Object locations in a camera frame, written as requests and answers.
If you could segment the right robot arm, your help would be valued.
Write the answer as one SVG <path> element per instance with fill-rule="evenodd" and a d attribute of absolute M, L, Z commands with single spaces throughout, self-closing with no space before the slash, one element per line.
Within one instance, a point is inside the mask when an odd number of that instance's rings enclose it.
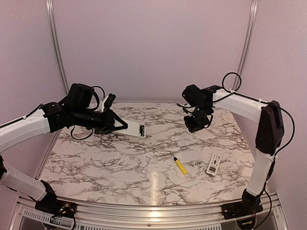
<path fill-rule="evenodd" d="M 252 120 L 258 125 L 256 133 L 256 160 L 247 188 L 238 203 L 238 211 L 247 215 L 256 207 L 265 184 L 273 171 L 274 157 L 284 136 L 283 117 L 277 101 L 266 102 L 228 91 L 213 85 L 204 89 L 189 85 L 182 97 L 192 108 L 184 117 L 189 132 L 208 128 L 213 120 L 214 108 L 224 109 Z"/>

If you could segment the large white remote control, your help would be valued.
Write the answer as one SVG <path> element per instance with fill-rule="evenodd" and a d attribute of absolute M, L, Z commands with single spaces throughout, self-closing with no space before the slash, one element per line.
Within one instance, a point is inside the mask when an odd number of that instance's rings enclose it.
<path fill-rule="evenodd" d="M 136 121 L 123 120 L 128 124 L 128 128 L 115 131 L 117 134 L 128 135 L 137 138 L 146 138 L 146 126 Z"/>

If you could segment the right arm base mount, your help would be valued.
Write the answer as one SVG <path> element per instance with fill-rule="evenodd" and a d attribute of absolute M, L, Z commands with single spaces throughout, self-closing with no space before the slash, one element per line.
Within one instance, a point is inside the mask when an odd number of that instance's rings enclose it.
<path fill-rule="evenodd" d="M 253 206 L 243 201 L 228 203 L 221 205 L 222 215 L 224 219 L 235 219 L 248 215 L 254 215 L 263 211 L 261 202 L 256 202 Z"/>

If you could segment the yellow handled screwdriver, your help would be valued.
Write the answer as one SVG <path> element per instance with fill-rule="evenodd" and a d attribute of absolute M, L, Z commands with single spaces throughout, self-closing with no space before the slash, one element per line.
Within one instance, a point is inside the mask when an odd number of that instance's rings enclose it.
<path fill-rule="evenodd" d="M 179 161 L 179 159 L 177 157 L 173 157 L 175 164 L 177 165 L 177 167 L 179 168 L 179 170 L 182 172 L 183 175 L 187 175 L 188 172 L 185 169 L 185 167 L 181 164 L 181 162 Z"/>

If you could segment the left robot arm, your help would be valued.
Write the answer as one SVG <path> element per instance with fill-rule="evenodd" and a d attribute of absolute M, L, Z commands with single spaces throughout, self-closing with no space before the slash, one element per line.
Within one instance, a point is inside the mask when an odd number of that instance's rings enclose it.
<path fill-rule="evenodd" d="M 95 88 L 74 83 L 68 95 L 58 103 L 41 104 L 29 114 L 1 125 L 1 152 L 33 137 L 65 127 L 81 126 L 102 135 L 128 128 L 128 124 L 110 108 L 116 96 L 111 93 L 100 101 Z M 36 202 L 41 201 L 50 213 L 60 210 L 60 202 L 48 183 L 27 176 L 4 160 L 0 161 L 0 184 L 24 193 Z"/>

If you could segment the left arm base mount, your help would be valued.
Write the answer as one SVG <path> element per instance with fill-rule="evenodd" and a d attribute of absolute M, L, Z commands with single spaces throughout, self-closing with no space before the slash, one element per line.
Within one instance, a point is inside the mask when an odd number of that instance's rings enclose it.
<path fill-rule="evenodd" d="M 76 203 L 57 199 L 51 201 L 42 200 L 36 202 L 35 209 L 52 214 L 53 217 L 73 218 L 76 211 Z"/>

